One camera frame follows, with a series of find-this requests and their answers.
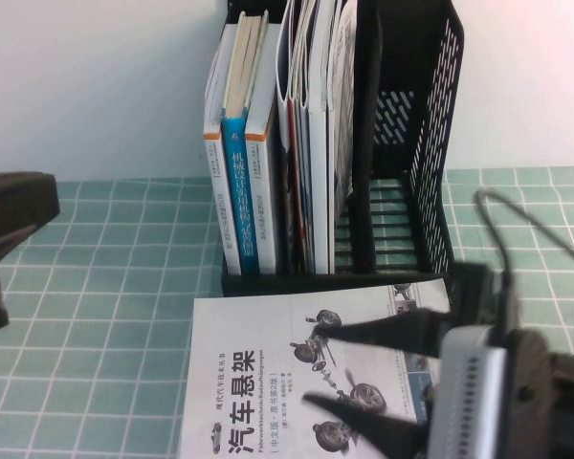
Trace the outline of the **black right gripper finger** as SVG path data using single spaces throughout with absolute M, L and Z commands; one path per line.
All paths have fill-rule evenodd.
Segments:
M 303 400 L 346 423 L 385 458 L 428 457 L 430 428 L 427 424 L 374 414 L 321 394 L 305 393 Z

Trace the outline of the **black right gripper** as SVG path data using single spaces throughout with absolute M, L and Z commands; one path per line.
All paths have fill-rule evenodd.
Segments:
M 513 335 L 519 328 L 513 282 L 505 282 L 483 264 L 455 264 L 452 316 L 453 335 L 485 327 L 491 335 Z M 450 330 L 450 313 L 423 308 L 355 324 L 318 325 L 314 332 L 326 339 L 439 358 L 441 342 Z

